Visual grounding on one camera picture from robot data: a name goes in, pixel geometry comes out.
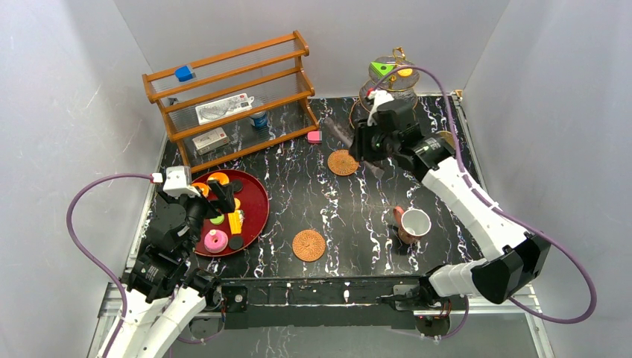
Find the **metal tongs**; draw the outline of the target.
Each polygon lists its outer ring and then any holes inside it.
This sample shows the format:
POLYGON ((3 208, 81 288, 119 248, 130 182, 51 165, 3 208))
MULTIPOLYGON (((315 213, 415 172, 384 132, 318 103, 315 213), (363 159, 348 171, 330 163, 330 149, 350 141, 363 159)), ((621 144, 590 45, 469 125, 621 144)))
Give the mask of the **metal tongs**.
MULTIPOLYGON (((336 136, 336 138, 341 141, 347 148, 352 145, 352 137, 350 136, 350 132, 345 129, 342 125, 338 124, 336 121, 331 119, 330 117, 326 117, 323 120, 323 125, 336 136)), ((380 180, 385 173, 385 170, 374 163, 370 163, 367 161, 362 161, 364 166, 368 168, 373 174, 374 178, 380 180)))

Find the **green cake wedge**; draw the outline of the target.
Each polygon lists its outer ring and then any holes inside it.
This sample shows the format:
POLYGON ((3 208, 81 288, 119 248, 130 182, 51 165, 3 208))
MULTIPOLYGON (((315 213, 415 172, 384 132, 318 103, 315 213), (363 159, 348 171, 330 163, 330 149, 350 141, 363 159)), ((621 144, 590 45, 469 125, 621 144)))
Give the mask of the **green cake wedge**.
POLYGON ((383 78, 395 68, 396 68, 396 64, 380 63, 376 61, 371 61, 369 65, 369 70, 374 74, 374 77, 377 79, 383 78))

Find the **dark red round tray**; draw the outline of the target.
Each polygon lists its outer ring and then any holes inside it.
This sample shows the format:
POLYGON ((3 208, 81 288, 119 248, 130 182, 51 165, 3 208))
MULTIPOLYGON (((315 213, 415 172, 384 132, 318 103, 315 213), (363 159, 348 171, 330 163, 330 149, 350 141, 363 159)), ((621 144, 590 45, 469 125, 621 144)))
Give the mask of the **dark red round tray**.
POLYGON ((224 257, 243 251, 258 239, 267 224, 270 212, 268 193, 264 186, 258 179, 246 172, 235 169, 220 169, 219 171, 201 175, 195 178, 193 182, 206 183, 206 180, 211 175, 219 172, 223 172, 230 182, 238 180, 242 184, 241 191, 235 194, 235 198, 241 201, 239 210, 244 214, 241 233, 238 234, 241 237, 242 244, 239 248, 237 243, 231 244, 233 233, 230 230, 228 215, 225 215, 224 221, 220 225, 214 225, 210 220, 206 219, 203 224, 202 237, 195 247, 195 253, 204 257, 224 257), (204 245, 205 235, 211 230, 221 230, 227 235, 226 247, 217 253, 208 251, 204 245))

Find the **yellow cake slice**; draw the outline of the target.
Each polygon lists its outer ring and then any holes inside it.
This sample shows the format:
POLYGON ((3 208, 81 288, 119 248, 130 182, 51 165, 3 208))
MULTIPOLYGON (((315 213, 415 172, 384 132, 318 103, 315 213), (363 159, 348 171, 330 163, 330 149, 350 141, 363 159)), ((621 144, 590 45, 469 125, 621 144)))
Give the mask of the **yellow cake slice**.
POLYGON ((242 226, 243 226, 243 211, 236 210, 232 213, 227 214, 230 232, 232 235, 241 235, 242 234, 242 226))

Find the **black sandwich cookie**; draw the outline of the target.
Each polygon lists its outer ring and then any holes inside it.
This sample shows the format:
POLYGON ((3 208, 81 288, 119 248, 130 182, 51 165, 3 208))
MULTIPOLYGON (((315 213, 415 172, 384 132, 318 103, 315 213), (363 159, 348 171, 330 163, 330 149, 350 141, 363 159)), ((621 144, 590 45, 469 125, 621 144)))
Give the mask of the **black sandwich cookie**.
POLYGON ((230 237, 228 241, 228 247, 230 248, 230 250, 239 251, 243 248, 243 246, 244 246, 244 239, 242 236, 233 235, 230 237))
POLYGON ((241 180, 232 180, 230 182, 231 187, 233 188, 234 193, 239 193, 243 190, 244 184, 241 180))

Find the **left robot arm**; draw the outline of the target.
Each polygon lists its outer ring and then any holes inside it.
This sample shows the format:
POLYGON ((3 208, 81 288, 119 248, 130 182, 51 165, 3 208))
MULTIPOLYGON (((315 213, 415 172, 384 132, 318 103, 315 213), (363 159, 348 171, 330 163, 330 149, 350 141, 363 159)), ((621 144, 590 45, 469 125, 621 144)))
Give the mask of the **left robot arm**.
POLYGON ((99 357, 162 357, 195 314, 222 302, 219 281, 187 261, 202 238, 207 219, 235 210, 231 183, 211 180, 209 191, 191 184, 193 194, 176 198, 159 191, 145 241, 124 282, 126 302, 99 357))

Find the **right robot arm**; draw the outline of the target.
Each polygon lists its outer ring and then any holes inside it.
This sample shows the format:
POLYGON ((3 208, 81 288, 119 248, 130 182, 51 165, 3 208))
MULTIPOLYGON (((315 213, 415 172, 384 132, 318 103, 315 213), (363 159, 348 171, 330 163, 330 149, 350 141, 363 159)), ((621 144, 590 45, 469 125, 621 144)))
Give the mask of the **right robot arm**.
POLYGON ((392 158, 444 202, 481 249, 478 261, 441 266, 426 275, 420 287, 426 307, 440 308, 453 295, 501 304, 542 271, 550 243, 500 216, 489 195, 474 180, 464 180, 453 144, 441 134, 422 134, 409 103, 389 101, 358 120, 350 154, 367 162, 392 158))

